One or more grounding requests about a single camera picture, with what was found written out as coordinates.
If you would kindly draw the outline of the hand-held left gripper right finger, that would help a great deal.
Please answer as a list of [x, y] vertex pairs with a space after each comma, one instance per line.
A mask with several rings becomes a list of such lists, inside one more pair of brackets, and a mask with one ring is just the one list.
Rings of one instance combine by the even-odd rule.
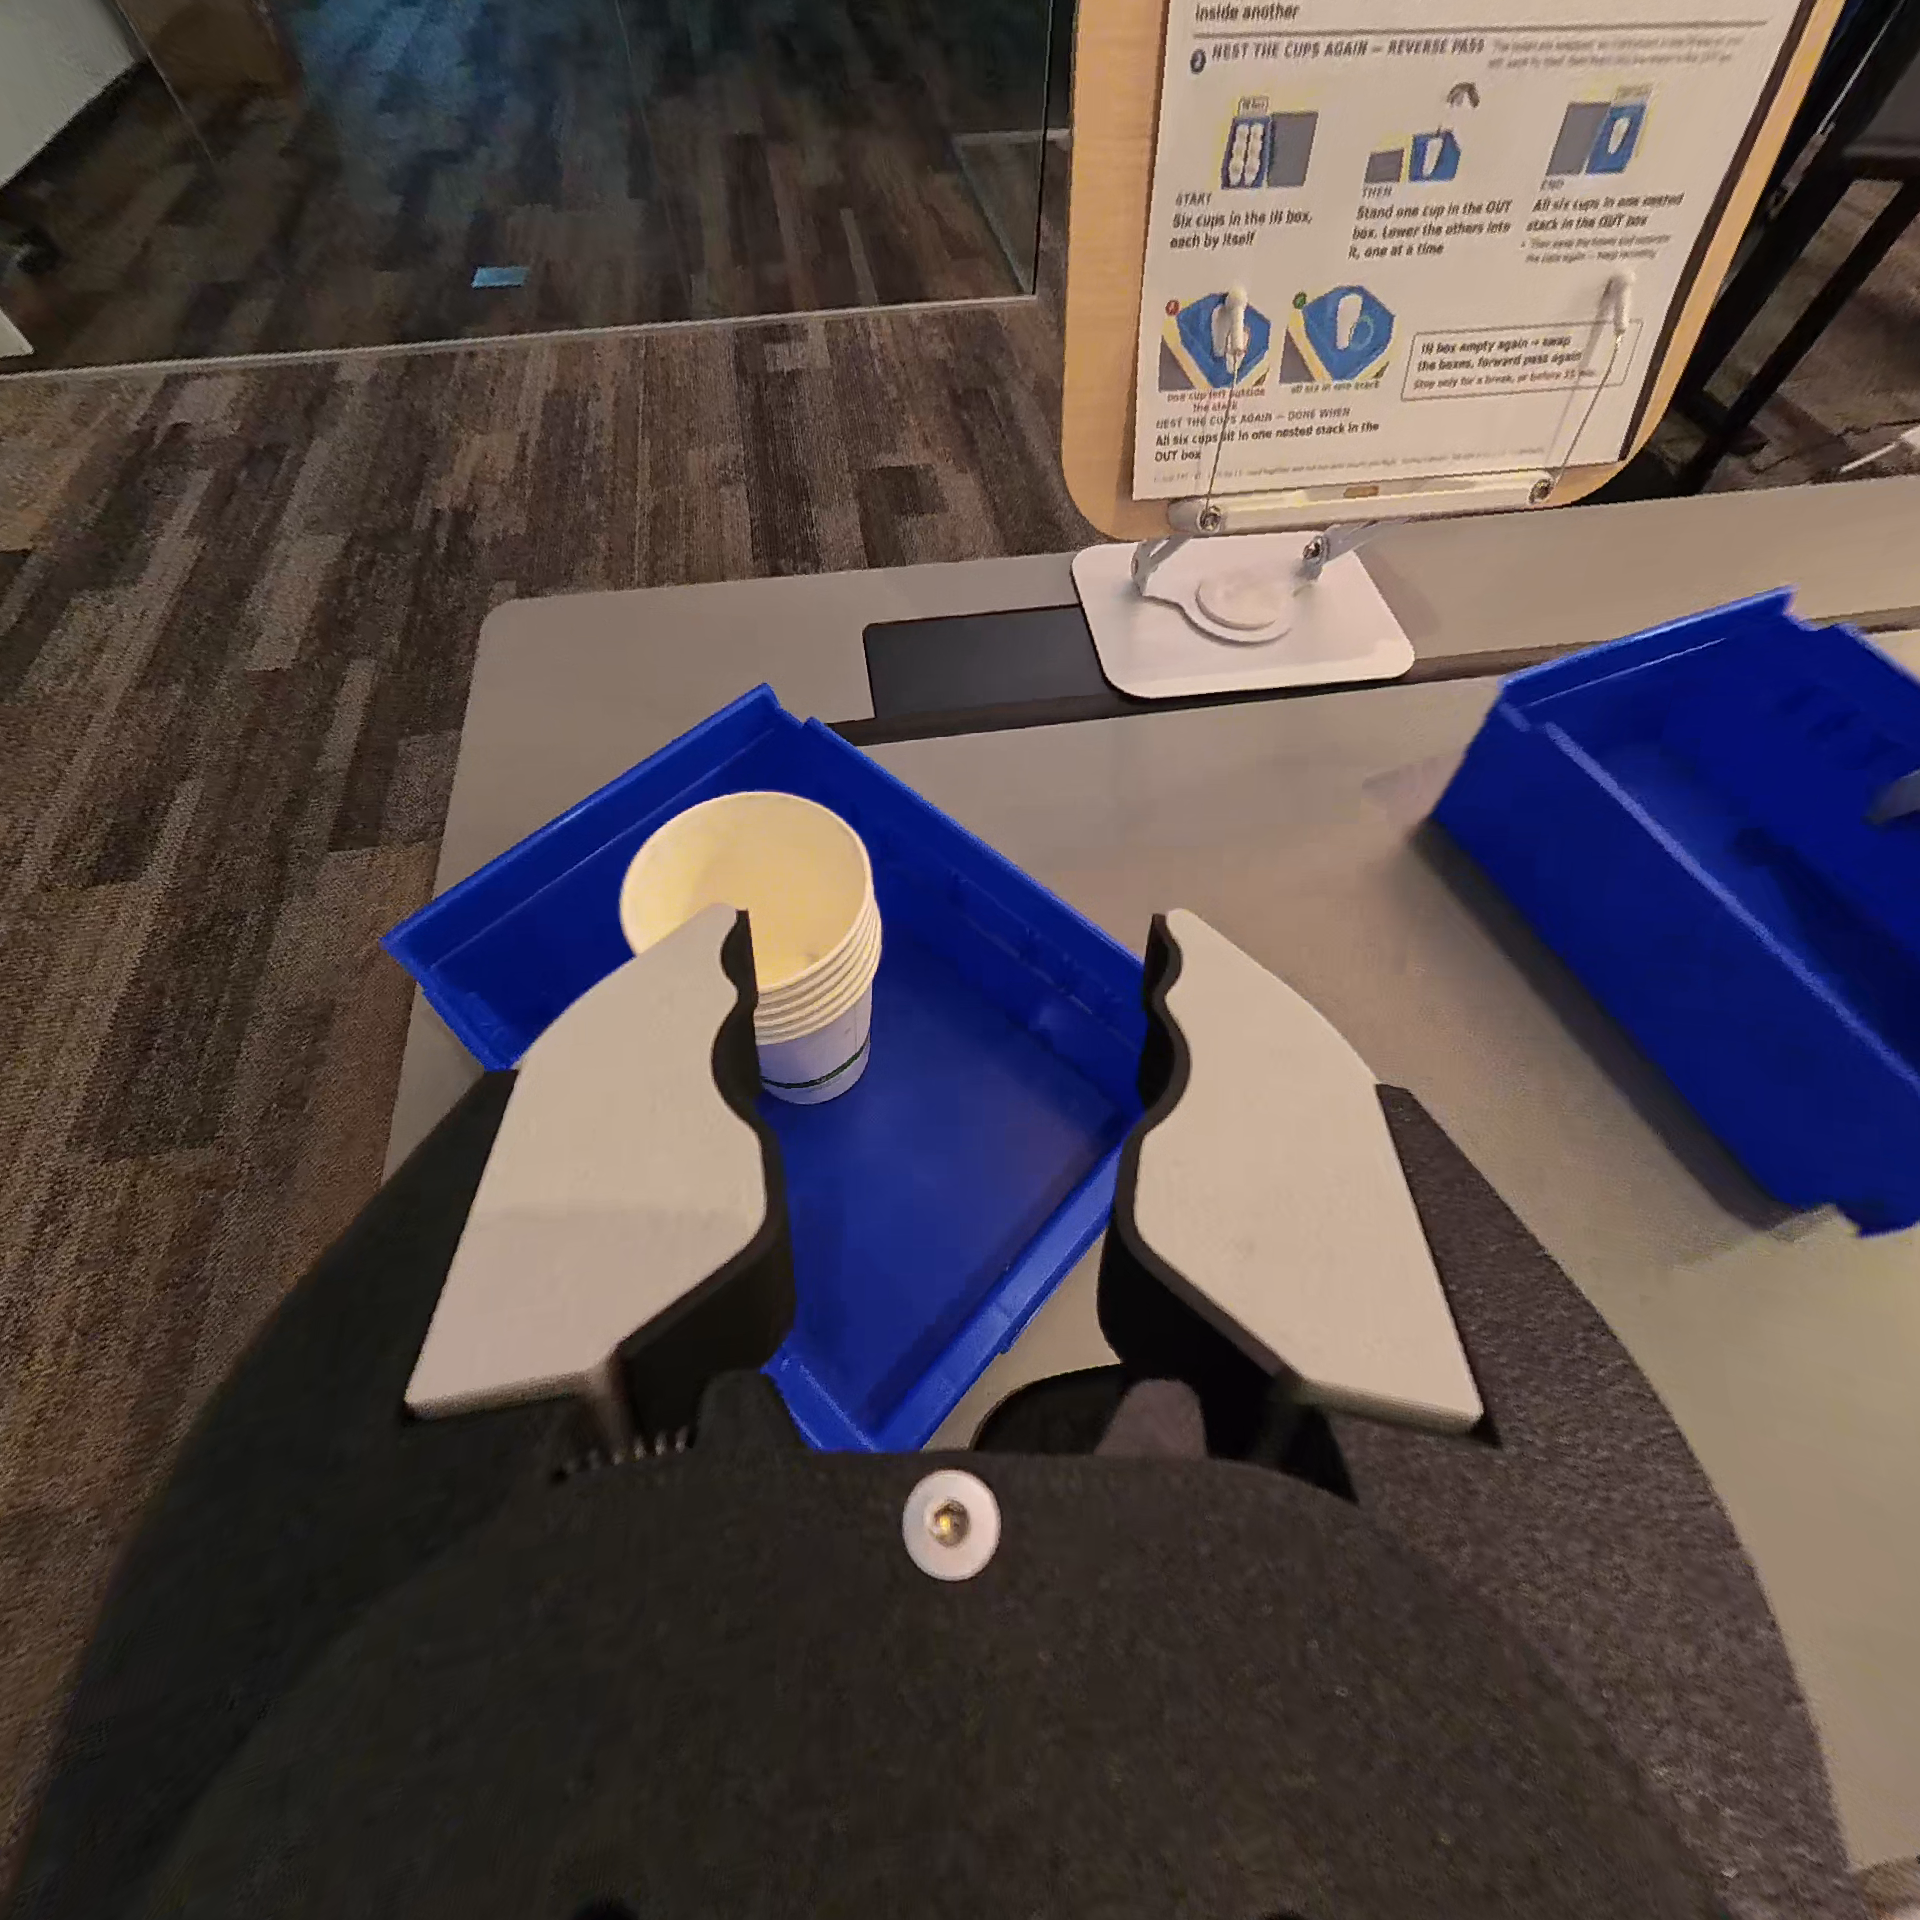
[[1471, 1432], [1480, 1390], [1375, 1072], [1191, 909], [1152, 919], [1142, 1012], [1097, 1271], [1119, 1361], [1230, 1432], [1278, 1407]]

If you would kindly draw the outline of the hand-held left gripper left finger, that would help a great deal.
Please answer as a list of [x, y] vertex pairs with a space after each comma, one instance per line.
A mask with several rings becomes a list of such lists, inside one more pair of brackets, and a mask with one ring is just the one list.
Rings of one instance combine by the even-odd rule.
[[700, 909], [521, 1058], [404, 1405], [697, 1418], [798, 1313], [743, 909]]

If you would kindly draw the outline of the blue plastic bin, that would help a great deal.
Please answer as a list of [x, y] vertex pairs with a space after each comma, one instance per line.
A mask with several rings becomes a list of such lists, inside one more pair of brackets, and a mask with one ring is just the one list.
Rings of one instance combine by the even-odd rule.
[[1917, 1217], [1915, 673], [1789, 592], [1507, 679], [1430, 817], [1785, 1209]]
[[909, 1452], [1104, 1231], [1141, 1112], [1141, 957], [767, 686], [521, 837], [382, 946], [483, 1066], [513, 1066], [624, 957], [616, 878], [643, 839], [751, 789], [843, 817], [879, 909], [868, 1066], [822, 1105], [761, 1102], [798, 1278], [767, 1375], [816, 1448]]

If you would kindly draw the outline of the black flat mat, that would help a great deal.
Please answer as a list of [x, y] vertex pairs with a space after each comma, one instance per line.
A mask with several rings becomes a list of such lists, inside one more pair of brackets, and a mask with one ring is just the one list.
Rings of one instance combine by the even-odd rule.
[[1809, 623], [1862, 633], [1912, 633], [1912, 584], [1789, 583], [1761, 572], [1748, 583], [1669, 581], [1648, 572], [1574, 569], [1549, 562], [1540, 578], [1516, 569], [1484, 583], [1443, 588], [1433, 573], [1406, 583], [1368, 565], [1413, 642], [1411, 672], [1392, 680], [1334, 679], [1308, 688], [1228, 688], [1166, 700], [1119, 689], [1101, 665], [1080, 607], [1021, 607], [876, 622], [862, 654], [870, 717], [836, 721], [851, 742], [891, 744], [1187, 712], [1239, 704], [1288, 704], [1334, 693], [1501, 680], [1597, 642], [1662, 625], [1697, 609], [1767, 592], [1789, 592]]

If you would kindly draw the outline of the black display board stand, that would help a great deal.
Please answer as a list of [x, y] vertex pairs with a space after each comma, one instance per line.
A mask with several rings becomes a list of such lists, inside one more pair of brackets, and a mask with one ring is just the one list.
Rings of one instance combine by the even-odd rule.
[[[1691, 456], [1670, 478], [1676, 496], [1707, 487], [1716, 466], [1740, 445], [1761, 406], [1813, 352], [1838, 312], [1861, 292], [1917, 215], [1917, 4], [1880, 4], [1869, 31], [1856, 26], [1859, 55], [1824, 119], [1796, 151], [1796, 180], [1765, 205], [1755, 237], [1718, 292], [1694, 348], [1673, 408], [1702, 429]], [[1760, 317], [1820, 229], [1859, 183], [1892, 184], [1891, 200], [1862, 229], [1848, 254], [1808, 298], [1742, 390], [1716, 405], [1716, 367]]]

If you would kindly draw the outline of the stack of cardboard boxes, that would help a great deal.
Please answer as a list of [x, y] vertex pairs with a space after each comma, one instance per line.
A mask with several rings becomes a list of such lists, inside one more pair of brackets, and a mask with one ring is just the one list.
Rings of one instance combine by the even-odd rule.
[[117, 1], [166, 89], [189, 104], [287, 94], [296, 47], [275, 1]]

